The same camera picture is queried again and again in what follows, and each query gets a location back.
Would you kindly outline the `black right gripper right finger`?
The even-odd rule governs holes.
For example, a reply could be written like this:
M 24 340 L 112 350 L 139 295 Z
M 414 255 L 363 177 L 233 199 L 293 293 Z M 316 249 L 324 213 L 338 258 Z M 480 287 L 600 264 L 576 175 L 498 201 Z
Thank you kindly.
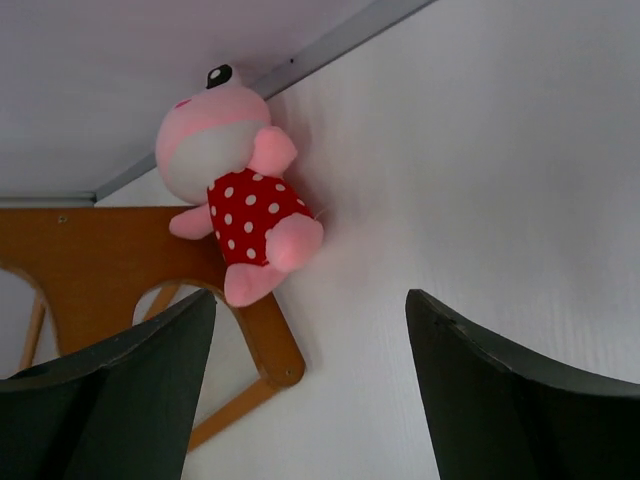
M 441 478 L 638 478 L 638 385 L 541 355 L 419 289 L 405 311 Z

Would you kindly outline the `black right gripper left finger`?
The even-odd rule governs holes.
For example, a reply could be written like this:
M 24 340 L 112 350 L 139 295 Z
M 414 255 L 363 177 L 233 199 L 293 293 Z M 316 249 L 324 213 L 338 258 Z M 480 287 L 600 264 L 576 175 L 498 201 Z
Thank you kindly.
M 215 296 L 199 290 L 2 380 L 2 478 L 180 478 L 215 318 Z

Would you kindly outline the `pink plush red dotted dress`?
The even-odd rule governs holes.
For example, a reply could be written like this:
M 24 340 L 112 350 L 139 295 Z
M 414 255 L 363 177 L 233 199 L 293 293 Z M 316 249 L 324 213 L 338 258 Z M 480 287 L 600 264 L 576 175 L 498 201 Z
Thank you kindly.
M 175 104 L 160 125 L 156 168 L 191 206 L 171 219 L 170 232 L 215 237 L 233 307 L 270 294 L 322 246 L 322 224 L 284 178 L 296 157 L 266 101 L 229 64 L 212 68 L 204 89 Z

